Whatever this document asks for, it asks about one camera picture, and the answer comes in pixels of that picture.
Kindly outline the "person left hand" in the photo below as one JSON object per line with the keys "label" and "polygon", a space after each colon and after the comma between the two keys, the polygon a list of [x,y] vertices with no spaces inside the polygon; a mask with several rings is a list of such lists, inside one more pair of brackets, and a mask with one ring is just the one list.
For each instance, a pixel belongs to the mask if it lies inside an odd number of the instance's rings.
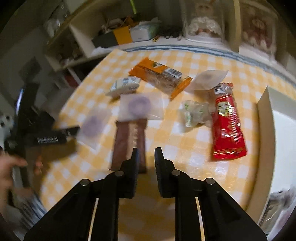
{"label": "person left hand", "polygon": [[[26,167],[27,161],[25,159],[16,156],[9,155],[5,151],[1,151],[1,215],[6,216],[6,206],[8,205],[8,194],[9,191],[14,189],[12,169],[14,167]],[[42,156],[41,154],[37,156],[35,160],[34,173],[39,175],[42,173]],[[32,188],[15,188],[17,195],[23,198],[29,198],[33,195]]]}

